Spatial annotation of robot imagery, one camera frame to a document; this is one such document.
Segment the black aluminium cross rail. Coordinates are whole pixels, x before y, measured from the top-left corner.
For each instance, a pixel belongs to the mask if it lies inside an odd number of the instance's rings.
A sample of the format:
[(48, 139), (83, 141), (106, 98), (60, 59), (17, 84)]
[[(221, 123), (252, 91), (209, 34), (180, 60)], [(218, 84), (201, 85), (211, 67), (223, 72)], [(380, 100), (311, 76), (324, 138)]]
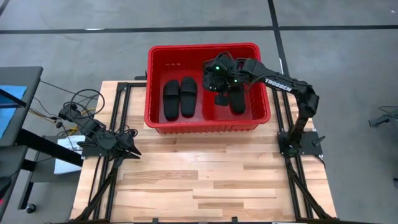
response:
[(46, 223), (46, 224), (361, 224), (356, 222), (347, 222), (341, 220), (326, 220), (326, 219), (301, 219), (297, 222), (241, 222), (237, 217), (233, 217), (228, 222), (161, 222), (158, 218), (153, 218), (151, 222), (114, 222), (111, 223), (107, 219), (99, 220), (70, 220), (60, 223)]

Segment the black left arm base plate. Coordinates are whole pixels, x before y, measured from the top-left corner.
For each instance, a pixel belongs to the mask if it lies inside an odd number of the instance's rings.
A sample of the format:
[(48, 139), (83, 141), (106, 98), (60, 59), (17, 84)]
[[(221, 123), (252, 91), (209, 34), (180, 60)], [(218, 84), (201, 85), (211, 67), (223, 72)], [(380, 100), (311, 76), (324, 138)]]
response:
[(82, 155), (85, 157), (92, 156), (105, 156), (114, 157), (117, 156), (122, 148), (112, 141), (103, 142), (78, 142), (78, 145), (82, 148)]

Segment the black right aluminium frame rails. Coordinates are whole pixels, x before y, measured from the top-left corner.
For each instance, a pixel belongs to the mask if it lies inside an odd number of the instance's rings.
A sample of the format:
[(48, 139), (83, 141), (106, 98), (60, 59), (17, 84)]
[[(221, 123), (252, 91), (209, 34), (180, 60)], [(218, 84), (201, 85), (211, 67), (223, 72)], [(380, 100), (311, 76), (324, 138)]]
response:
[[(293, 94), (296, 99), (298, 117), (296, 121), (292, 120), (290, 106), (287, 101), (284, 101), (285, 110), (287, 112), (287, 121), (289, 124), (289, 129), (286, 131), (282, 120), (278, 94), (275, 90), (272, 91), (279, 132), (288, 132), (293, 138), (299, 138), (302, 133), (308, 132), (305, 130), (305, 126), (308, 120), (313, 118), (317, 112), (319, 96), (317, 96), (314, 90), (309, 87), (306, 87), (303, 90), (292, 89), (290, 93)], [(297, 221), (301, 219), (339, 220), (338, 218), (327, 214), (327, 212), (315, 200), (315, 197), (310, 193), (304, 174), (301, 156), (281, 156), (284, 158), (285, 162), (295, 219)]]

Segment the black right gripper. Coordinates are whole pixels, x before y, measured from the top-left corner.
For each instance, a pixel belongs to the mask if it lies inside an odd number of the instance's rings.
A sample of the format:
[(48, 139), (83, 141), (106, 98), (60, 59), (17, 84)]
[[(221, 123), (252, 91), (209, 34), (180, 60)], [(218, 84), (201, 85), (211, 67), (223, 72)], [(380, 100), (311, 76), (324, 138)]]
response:
[[(225, 76), (214, 75), (206, 70), (207, 65), (214, 59), (220, 57), (228, 57), (233, 61), (233, 66), (229, 69), (228, 74)], [(203, 78), (202, 85), (203, 88), (209, 91), (214, 91), (217, 93), (226, 93), (232, 86), (242, 85), (244, 87), (243, 81), (239, 77), (239, 71), (243, 66), (244, 58), (231, 58), (227, 55), (219, 55), (214, 59), (207, 60), (203, 62)]]

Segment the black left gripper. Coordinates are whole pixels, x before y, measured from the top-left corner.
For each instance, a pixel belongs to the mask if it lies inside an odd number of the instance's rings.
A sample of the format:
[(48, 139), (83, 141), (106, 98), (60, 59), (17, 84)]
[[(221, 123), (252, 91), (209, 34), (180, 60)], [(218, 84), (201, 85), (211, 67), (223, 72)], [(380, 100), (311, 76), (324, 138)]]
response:
[(122, 148), (122, 151), (115, 157), (122, 156), (125, 157), (126, 159), (140, 159), (140, 157), (137, 155), (141, 155), (141, 152), (134, 145), (133, 134), (123, 134), (120, 136), (113, 136), (107, 139), (107, 141), (109, 142), (112, 141), (113, 143), (117, 144), (119, 147)]

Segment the white cardboard box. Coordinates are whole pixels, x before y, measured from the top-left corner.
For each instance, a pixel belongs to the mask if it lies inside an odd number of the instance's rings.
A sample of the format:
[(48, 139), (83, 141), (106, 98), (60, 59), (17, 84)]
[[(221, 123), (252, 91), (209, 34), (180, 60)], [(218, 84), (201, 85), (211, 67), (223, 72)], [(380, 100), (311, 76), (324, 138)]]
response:
[[(58, 139), (57, 144), (81, 155), (83, 152), (83, 148), (78, 145), (78, 142), (83, 142), (84, 140), (84, 135), (69, 136)], [(61, 175), (71, 172), (77, 172), (80, 170), (81, 166), (77, 166), (72, 163), (56, 159), (53, 173), (55, 175)]]

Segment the blue screen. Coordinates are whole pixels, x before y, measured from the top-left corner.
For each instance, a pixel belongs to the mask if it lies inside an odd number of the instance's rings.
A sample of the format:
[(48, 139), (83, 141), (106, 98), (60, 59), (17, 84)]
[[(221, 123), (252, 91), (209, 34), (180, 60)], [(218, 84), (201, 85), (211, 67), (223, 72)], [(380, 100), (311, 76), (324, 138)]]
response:
[(25, 108), (27, 103), (22, 101), (26, 86), (0, 85), (0, 139), (4, 136), (16, 109)]

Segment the black stand foot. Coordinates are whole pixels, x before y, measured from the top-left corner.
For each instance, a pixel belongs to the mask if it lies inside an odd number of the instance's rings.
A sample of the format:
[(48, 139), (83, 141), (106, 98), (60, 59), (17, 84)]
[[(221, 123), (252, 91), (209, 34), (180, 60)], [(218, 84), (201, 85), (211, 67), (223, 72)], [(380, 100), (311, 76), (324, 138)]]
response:
[(378, 109), (383, 114), (377, 118), (370, 119), (368, 121), (370, 127), (377, 128), (381, 124), (392, 123), (398, 128), (398, 106), (380, 106)]

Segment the dark grey side desk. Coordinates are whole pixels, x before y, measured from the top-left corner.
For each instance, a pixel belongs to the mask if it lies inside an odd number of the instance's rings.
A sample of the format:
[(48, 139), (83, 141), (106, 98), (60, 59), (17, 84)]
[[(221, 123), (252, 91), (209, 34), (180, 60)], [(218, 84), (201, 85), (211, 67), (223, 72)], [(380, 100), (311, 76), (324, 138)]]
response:
[(42, 67), (0, 67), (0, 85), (20, 85), (27, 87), (21, 99), (27, 105), (25, 108), (16, 109), (2, 138), (0, 138), (0, 148), (15, 144), (17, 135), (24, 124), (25, 117), (39, 85), (42, 72)]

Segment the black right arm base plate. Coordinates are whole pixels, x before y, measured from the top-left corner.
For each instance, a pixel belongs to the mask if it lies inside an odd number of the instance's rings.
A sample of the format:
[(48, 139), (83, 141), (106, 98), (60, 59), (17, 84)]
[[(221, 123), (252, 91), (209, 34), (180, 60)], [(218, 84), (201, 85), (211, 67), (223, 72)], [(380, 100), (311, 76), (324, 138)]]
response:
[(277, 140), (280, 153), (285, 157), (301, 155), (319, 156), (323, 154), (320, 142), (325, 137), (319, 137), (317, 132), (304, 132), (299, 138), (293, 138), (288, 132), (279, 132)]

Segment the black desk support beam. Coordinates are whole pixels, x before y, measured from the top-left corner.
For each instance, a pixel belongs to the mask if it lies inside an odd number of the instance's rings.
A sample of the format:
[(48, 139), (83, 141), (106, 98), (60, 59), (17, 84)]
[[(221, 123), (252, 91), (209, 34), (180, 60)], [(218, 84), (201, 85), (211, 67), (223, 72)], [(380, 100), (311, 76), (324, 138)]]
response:
[(18, 145), (24, 145), (29, 148), (35, 149), (36, 151), (48, 154), (56, 159), (74, 164), (76, 166), (82, 166), (83, 160), (81, 155), (73, 152), (63, 146), (60, 146), (52, 141), (49, 141), (43, 137), (40, 137), (30, 131), (21, 129), (17, 135), (16, 143)]

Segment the red plastic bin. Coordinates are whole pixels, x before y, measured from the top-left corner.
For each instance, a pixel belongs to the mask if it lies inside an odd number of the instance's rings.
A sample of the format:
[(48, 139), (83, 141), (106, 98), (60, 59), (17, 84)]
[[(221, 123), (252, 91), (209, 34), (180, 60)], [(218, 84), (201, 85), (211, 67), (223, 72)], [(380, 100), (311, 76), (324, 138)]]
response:
[[(202, 86), (203, 62), (229, 52), (234, 58), (261, 59), (259, 47), (251, 42), (228, 44), (156, 45), (148, 52), (144, 121), (160, 134), (250, 131), (270, 120), (271, 110), (265, 85), (246, 87), (243, 114), (215, 104), (216, 93)], [(191, 118), (179, 115), (169, 121), (164, 115), (163, 90), (170, 80), (193, 78), (197, 85), (197, 104)]]

